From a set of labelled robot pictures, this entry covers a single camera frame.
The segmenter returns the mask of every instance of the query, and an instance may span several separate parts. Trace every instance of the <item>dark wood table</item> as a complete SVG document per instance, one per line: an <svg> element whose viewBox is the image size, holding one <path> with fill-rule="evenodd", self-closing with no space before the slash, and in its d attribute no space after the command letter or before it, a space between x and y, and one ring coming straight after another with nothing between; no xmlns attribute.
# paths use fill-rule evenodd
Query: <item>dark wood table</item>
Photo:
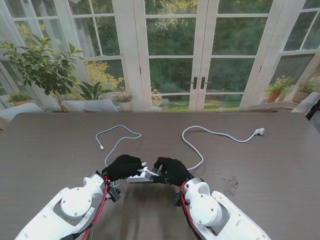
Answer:
<svg viewBox="0 0 320 240"><path fill-rule="evenodd" d="M299 113L21 113L0 133L0 238L17 233L64 187L104 168L126 125L142 133L124 140L121 154L153 164L158 157L181 160L188 168L200 160L185 145L182 131L200 125L246 139L257 128L265 136L247 143L198 130L186 134L204 156L193 172L226 194L274 240L320 239L320 135ZM238 181L230 188L229 178ZM152 183L119 186L121 199L108 202L93 239L196 239L182 209L171 204L177 188Z"/></svg>

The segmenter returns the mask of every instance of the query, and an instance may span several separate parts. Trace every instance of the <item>lawn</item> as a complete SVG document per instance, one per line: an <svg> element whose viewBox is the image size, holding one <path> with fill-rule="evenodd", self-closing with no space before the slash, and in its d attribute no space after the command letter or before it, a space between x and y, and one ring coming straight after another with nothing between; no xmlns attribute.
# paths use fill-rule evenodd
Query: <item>lawn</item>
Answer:
<svg viewBox="0 0 320 240"><path fill-rule="evenodd" d="M222 112L238 111L241 101L219 101L206 100L204 103L204 112L216 112L217 109L222 108ZM162 111L165 113L182 113L189 111L189 100L174 100L170 101L168 106L163 106Z"/></svg>

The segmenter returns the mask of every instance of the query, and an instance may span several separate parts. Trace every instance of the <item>terracotta pot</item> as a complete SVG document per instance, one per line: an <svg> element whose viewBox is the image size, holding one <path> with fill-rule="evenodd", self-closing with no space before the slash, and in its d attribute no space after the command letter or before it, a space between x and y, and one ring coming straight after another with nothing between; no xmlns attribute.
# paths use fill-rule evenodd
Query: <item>terracotta pot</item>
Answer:
<svg viewBox="0 0 320 240"><path fill-rule="evenodd" d="M131 103L130 102L119 102L119 107L121 112L130 112L131 111Z"/></svg>
<svg viewBox="0 0 320 240"><path fill-rule="evenodd" d="M267 103L272 103L274 102L279 96L281 92L270 92L268 100L266 101Z"/></svg>
<svg viewBox="0 0 320 240"><path fill-rule="evenodd" d="M310 95L310 93L308 93L308 92L296 91L295 94L293 95L292 101L299 104L303 100L305 100L309 95Z"/></svg>
<svg viewBox="0 0 320 240"><path fill-rule="evenodd" d="M30 103L30 101L29 100L25 100L25 101L17 101L17 102L14 102L13 103L13 106L20 106L20 105L22 105L22 104L27 104L27 103Z"/></svg>

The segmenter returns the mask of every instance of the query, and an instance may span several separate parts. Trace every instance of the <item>red cable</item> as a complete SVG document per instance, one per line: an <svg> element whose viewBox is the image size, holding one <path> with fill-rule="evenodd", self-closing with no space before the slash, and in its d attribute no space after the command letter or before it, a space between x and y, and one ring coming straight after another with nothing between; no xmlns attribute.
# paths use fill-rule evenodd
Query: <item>red cable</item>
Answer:
<svg viewBox="0 0 320 240"><path fill-rule="evenodd" d="M98 214L96 215L96 218L94 219L94 221L92 222L92 226L91 228L94 226L94 224L96 223L96 221L98 220L101 212L102 212L102 209L104 208L104 205L105 205L105 202L106 202L106 197L107 197L107 192L108 192L108 185L106 184L105 185L105 190L104 190L104 196L103 196L103 199L102 199L102 204L101 204L101 208L100 208L100 211L98 212ZM85 231L85 234L83 235L83 238L82 240L85 240L87 235L89 234L89 231L90 231L90 228Z"/></svg>
<svg viewBox="0 0 320 240"><path fill-rule="evenodd" d="M184 183L182 184L182 186L181 186L181 191L184 189L184 186L185 186L186 182L187 182L187 181L184 181ZM185 199L184 199L184 196L183 196L182 193L181 193L181 200L182 200L182 207L184 208L184 210L185 210L185 212L186 212L186 214L187 214L187 216L188 216L188 219L189 219L189 221L190 221L190 224L191 224L191 226L192 226L192 229L196 232L196 229L195 229L195 226L194 226L194 222L193 222L193 220L192 220L189 212L187 211L187 206L186 206Z"/></svg>

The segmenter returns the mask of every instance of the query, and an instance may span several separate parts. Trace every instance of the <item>white charging cable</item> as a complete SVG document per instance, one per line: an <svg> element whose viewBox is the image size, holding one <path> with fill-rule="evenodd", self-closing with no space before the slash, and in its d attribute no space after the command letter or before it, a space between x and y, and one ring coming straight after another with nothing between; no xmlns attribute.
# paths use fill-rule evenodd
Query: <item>white charging cable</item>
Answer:
<svg viewBox="0 0 320 240"><path fill-rule="evenodd" d="M109 131L111 131L112 129L115 129L115 128L118 128L118 127L123 127L123 128L125 128L125 129L127 129L130 133L133 133L133 134L135 134L135 135L137 135L137 136L134 136L134 137L133 137L133 136L124 136L124 137L120 138L120 139L116 142L116 144L114 145L114 147L112 148L112 150L109 152L109 154L106 156L106 158L104 159L104 165L105 165L106 167L108 167L107 159L108 159L108 158L110 157L110 155L114 152L114 150L116 149L118 143L119 143L121 140L123 140L123 139L138 139L138 138L140 138L140 137L142 136L141 133L134 132L134 131L130 130L129 128L127 128L127 127L124 126L124 125L116 125L116 126L113 126L113 127L109 128L109 129L107 129L107 130L100 131L100 132L98 132L98 133L95 135L95 139L96 139L96 141L98 142L98 144L100 145L100 149L101 149L102 151L104 151L105 149L104 149L104 146L102 146L101 142L99 141L98 136L99 136L100 134L104 134L104 133L109 132ZM115 185L115 182L113 182L113 187L115 188L115 187L119 186L120 183L121 183L121 180L120 180L120 182L119 182L117 185Z"/></svg>
<svg viewBox="0 0 320 240"><path fill-rule="evenodd" d="M186 128L186 129L183 131L183 133L182 133L182 139L183 139L183 141L184 141L187 145L189 145L189 146L200 156L201 161L200 161L197 165L195 165L195 166L193 166L193 167L191 167L191 168L188 168L188 170L195 169L195 168L199 167L199 166L204 162L204 157L202 156L202 154L195 148L195 146L193 146L190 142L188 142L188 141L185 139L185 133L186 133L186 131L188 131L189 129L193 129L193 128L199 128L199 129L205 130L206 132L211 133L211 134L220 135L220 136L225 136L225 137L231 138L232 140L235 140L235 141L238 142L238 143L246 143L246 142L248 142L250 139L252 139L255 135L261 135L261 136L263 136L263 135L264 135L264 132L265 132L265 129L264 129L264 128L258 128L258 129L256 129L256 130L253 132L253 134L252 134L248 139L246 139L246 140L238 140L238 139L234 138L233 136L230 136L229 134L225 134L225 133L221 133L221 132L215 132L215 131L210 131L210 130L204 128L203 126L190 126L190 127Z"/></svg>
<svg viewBox="0 0 320 240"><path fill-rule="evenodd" d="M108 155L106 156L106 158L104 159L104 164L105 164L106 167L108 167L107 159L108 159L109 156L113 153L113 151L116 149L118 143L119 143L121 140L123 140L123 139L138 139L138 138L140 138L140 137L142 136L141 133L134 132L134 131L130 130L129 128L127 128L127 127L124 126L124 125L116 125L116 126L113 126L113 127L109 128L109 129L107 129L107 130L98 132L98 133L95 135L95 139L96 139L97 142L99 143L100 149L101 149L102 151L104 150L104 147L102 146L102 144L101 144L100 141L98 140L98 136L99 136L100 134L109 132L109 131L111 131L112 129L115 129L115 128L118 128L118 127L123 127L123 128L125 128L125 129L127 129L129 132L131 132L131 133L133 133L133 134L135 134L135 135L137 135L137 136L135 136L135 137L132 137L132 136L124 136L124 137L120 138L120 139L116 142L116 144L114 145L113 149L109 152L109 154L108 154ZM220 135L220 136L225 136L225 137L231 138L232 140L234 140L234 141L236 141L236 142L238 142L238 143L246 143L246 142L248 142L249 140L251 140L255 135L261 135L261 136L263 136L263 135L264 135L264 132L265 132L265 129L264 129L264 128L258 128L258 129L256 129L256 130L253 132L253 134L252 134L248 139L246 139L246 140L238 140L238 139L234 138L233 136L230 136L229 134L222 133L222 132L210 131L210 130L204 128L203 126L190 126L190 127L186 128L186 129L182 132L182 139L183 139L183 141L184 141L187 145L189 145L189 146L200 156L201 161L200 161L197 165L195 165L195 166L193 166L193 167L191 167L191 168L188 168L188 170L195 169L195 168L199 167L199 166L204 162L204 157L202 156L202 154L196 149L195 146L193 146L190 142L188 142L188 141L185 139L185 133L186 133L189 129L193 129L193 128L199 128L199 129L205 130L206 132L211 133L211 134ZM117 185L115 185L115 183L113 182L113 186L114 186L114 187L117 187L119 184L120 184L120 183L118 183Z"/></svg>

